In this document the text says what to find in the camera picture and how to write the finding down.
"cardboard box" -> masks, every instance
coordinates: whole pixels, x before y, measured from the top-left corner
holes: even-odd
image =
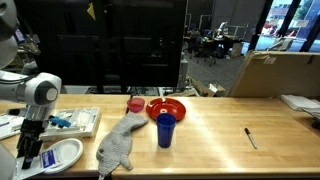
[[[229,97],[282,94],[320,97],[320,53],[252,51],[229,89]]]

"blue plastic cup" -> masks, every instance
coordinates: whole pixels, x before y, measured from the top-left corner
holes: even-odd
[[[162,148],[168,148],[171,145],[176,118],[169,113],[161,113],[157,116],[158,127],[158,145]]]

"table surface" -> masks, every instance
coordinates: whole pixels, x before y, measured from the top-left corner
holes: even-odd
[[[142,97],[146,103],[157,97]],[[129,155],[133,170],[121,165],[113,178],[128,176],[192,175],[202,177],[259,175],[320,176],[320,130],[311,128],[313,119],[306,113],[291,110],[279,99],[170,97],[182,102],[187,113],[177,123],[172,145],[157,145],[157,127],[149,119],[132,132]],[[127,95],[61,95],[56,109],[98,106],[101,120],[97,134],[82,138],[84,152],[80,160],[63,176],[97,174],[96,150],[101,140],[126,112]],[[22,104],[0,102],[0,113]],[[251,145],[248,128],[258,149]],[[1,141],[14,155],[18,135]],[[43,148],[53,142],[46,142]]]

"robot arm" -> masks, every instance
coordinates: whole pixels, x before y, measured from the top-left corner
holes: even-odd
[[[60,89],[61,79],[48,73],[28,77],[0,71],[0,99],[27,104],[17,145],[18,158],[25,157],[23,169],[28,169],[33,158],[39,154],[42,145],[39,136],[48,126],[47,120]]]
[[[224,31],[227,27],[227,22],[222,22],[220,24],[220,27],[218,29],[218,33],[217,33],[217,38],[223,38],[223,35],[224,35]]]
[[[16,29],[16,8],[12,0],[0,0],[0,69],[9,64],[17,53],[12,36]],[[0,99],[27,104],[17,144],[18,157],[24,157],[22,168],[28,169],[38,156],[42,141],[39,135],[48,126],[48,118],[60,93],[61,79],[40,73],[36,77],[0,71]],[[0,174],[6,171],[0,168]]]

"red bowl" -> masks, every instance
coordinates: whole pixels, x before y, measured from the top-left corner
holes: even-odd
[[[131,98],[127,101],[127,106],[131,112],[137,113],[143,109],[144,102],[142,98]]]

